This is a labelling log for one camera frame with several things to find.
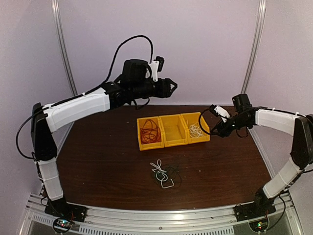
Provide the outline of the yellow three-compartment bin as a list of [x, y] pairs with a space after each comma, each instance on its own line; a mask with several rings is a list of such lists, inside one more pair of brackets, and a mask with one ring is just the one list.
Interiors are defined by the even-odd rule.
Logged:
[[199, 112], [142, 117], [136, 121], [141, 151], [210, 141], [210, 128]]

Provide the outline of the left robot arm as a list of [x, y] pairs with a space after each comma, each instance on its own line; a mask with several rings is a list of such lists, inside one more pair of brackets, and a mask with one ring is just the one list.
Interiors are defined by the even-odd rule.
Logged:
[[157, 57], [151, 62], [140, 59], [126, 60], [122, 73], [114, 80], [105, 80], [95, 88], [56, 103], [33, 106], [31, 122], [33, 160], [39, 170], [51, 209], [59, 216], [70, 213], [57, 169], [57, 146], [52, 136], [61, 127], [87, 116], [117, 109], [137, 99], [169, 98], [178, 87], [170, 78], [159, 78], [164, 60]]

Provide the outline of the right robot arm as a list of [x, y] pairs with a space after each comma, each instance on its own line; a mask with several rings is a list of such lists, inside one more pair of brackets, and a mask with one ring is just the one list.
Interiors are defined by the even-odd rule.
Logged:
[[225, 108], [212, 105], [211, 112], [221, 118], [212, 132], [219, 137], [228, 137], [233, 131], [251, 129], [265, 147], [266, 155], [286, 163], [277, 164], [272, 177], [255, 194], [251, 212], [261, 216], [273, 200], [290, 188], [306, 173], [313, 163], [313, 116], [276, 108], [254, 107], [247, 94], [232, 98], [235, 114]]

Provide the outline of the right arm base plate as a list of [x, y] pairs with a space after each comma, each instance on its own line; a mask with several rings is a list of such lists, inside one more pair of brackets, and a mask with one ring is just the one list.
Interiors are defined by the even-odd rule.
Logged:
[[273, 205], [258, 207], [254, 202], [243, 205], [237, 204], [233, 209], [238, 222], [255, 219], [276, 212], [276, 208]]

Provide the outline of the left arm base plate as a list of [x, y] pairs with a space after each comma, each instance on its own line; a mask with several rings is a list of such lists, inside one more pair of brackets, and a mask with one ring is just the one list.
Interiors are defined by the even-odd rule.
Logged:
[[51, 205], [47, 205], [45, 207], [45, 213], [71, 221], [84, 222], [87, 214], [87, 208], [84, 206], [67, 204], [64, 209], [55, 210]]

